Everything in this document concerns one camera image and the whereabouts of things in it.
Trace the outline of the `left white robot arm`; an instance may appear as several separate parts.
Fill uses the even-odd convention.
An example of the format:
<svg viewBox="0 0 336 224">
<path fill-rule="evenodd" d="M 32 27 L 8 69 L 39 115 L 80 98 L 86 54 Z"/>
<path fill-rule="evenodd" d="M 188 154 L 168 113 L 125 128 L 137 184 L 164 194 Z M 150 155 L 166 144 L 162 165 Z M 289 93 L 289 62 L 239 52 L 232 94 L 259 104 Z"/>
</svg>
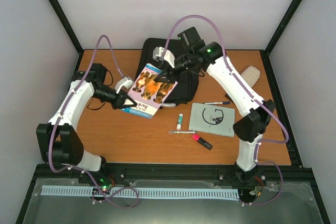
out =
<svg viewBox="0 0 336 224">
<path fill-rule="evenodd" d="M 53 166 L 65 165 L 66 168 L 78 167 L 91 171 L 91 178 L 97 183 L 108 180 L 109 170 L 104 167 L 106 159 L 85 150 L 77 134 L 79 119 L 91 98 L 110 103 L 113 109 L 135 107 L 137 103 L 123 90 L 134 82 L 123 77 L 111 88 L 106 85 L 107 68 L 94 63 L 88 71 L 76 71 L 70 83 L 68 93 L 55 115 L 45 124 L 39 124 L 36 135 L 44 162 Z"/>
</svg>

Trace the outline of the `grey hardcover book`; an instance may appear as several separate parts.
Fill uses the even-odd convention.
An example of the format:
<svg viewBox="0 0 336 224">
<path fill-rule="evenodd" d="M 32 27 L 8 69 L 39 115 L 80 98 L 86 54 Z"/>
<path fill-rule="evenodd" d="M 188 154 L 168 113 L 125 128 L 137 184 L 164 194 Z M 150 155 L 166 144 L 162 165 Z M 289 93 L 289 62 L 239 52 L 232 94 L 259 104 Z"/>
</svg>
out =
<svg viewBox="0 0 336 224">
<path fill-rule="evenodd" d="M 193 103 L 188 129 L 190 131 L 234 137 L 235 110 L 223 106 Z"/>
</svg>

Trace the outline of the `blue white pen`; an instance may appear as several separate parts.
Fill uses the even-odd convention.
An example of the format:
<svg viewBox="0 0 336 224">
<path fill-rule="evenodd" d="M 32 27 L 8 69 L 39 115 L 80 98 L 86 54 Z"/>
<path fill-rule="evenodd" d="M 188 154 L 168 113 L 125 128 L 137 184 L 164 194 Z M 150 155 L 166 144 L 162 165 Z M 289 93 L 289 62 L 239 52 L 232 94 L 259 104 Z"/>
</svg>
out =
<svg viewBox="0 0 336 224">
<path fill-rule="evenodd" d="M 223 102 L 205 102 L 206 105 L 228 105 L 230 104 L 230 101 L 223 101 Z"/>
</svg>

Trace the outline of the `dog cover paperback book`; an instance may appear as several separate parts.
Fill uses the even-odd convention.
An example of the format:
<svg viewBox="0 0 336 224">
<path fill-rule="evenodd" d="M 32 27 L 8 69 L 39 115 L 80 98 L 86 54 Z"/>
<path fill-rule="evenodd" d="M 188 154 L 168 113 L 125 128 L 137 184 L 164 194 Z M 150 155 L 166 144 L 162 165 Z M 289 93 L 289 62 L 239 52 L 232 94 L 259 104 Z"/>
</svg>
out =
<svg viewBox="0 0 336 224">
<path fill-rule="evenodd" d="M 136 108 L 126 108 L 122 111 L 151 119 L 177 84 L 155 82 L 154 78 L 160 73 L 160 69 L 147 63 L 128 92 L 128 96 L 138 105 Z"/>
</svg>

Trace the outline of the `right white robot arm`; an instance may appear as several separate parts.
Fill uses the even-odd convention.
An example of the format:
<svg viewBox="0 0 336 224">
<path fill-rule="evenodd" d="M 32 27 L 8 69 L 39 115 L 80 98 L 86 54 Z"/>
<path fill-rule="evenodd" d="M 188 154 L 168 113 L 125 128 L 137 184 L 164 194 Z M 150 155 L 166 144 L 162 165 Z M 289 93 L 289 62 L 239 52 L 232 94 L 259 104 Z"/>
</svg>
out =
<svg viewBox="0 0 336 224">
<path fill-rule="evenodd" d="M 153 50 L 153 59 L 161 61 L 163 67 L 155 81 L 175 83 L 182 73 L 203 70 L 219 83 L 241 115 L 241 119 L 233 125 L 239 138 L 235 177 L 245 184 L 257 172 L 258 149 L 275 104 L 272 100 L 264 100 L 247 84 L 226 56 L 222 45 L 217 42 L 205 44 L 195 27 L 180 33 L 178 39 L 186 51 L 179 57 L 163 47 Z"/>
</svg>

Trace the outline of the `black student bag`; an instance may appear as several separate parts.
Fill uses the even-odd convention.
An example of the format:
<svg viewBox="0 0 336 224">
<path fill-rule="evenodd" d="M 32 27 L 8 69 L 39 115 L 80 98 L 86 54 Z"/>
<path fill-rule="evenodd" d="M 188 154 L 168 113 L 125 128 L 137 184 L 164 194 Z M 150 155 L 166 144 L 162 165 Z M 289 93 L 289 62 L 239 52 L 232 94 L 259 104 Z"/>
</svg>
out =
<svg viewBox="0 0 336 224">
<path fill-rule="evenodd" d="M 159 68 L 160 63 L 153 59 L 153 51 L 156 47 L 164 47 L 166 39 L 162 38 L 148 38 L 145 40 L 142 51 L 140 55 L 138 69 L 135 76 L 137 77 L 141 70 L 145 67 L 147 63 Z M 169 42 L 168 50 L 177 58 L 186 53 L 182 46 L 182 43 L 177 39 L 172 39 Z M 199 76 L 195 74 L 196 70 L 193 72 L 184 72 L 177 79 L 177 84 L 171 93 L 167 96 L 164 104 L 175 104 L 176 106 L 180 104 L 187 104 L 191 102 L 195 96 L 198 84 Z"/>
</svg>

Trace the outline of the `silver pen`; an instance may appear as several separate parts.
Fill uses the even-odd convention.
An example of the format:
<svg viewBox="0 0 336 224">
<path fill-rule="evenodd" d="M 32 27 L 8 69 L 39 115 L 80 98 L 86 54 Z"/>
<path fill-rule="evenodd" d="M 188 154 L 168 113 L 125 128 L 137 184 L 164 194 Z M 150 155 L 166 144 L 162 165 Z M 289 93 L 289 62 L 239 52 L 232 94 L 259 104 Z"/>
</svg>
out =
<svg viewBox="0 0 336 224">
<path fill-rule="evenodd" d="M 196 134 L 195 131 L 168 131 L 170 134 Z"/>
</svg>

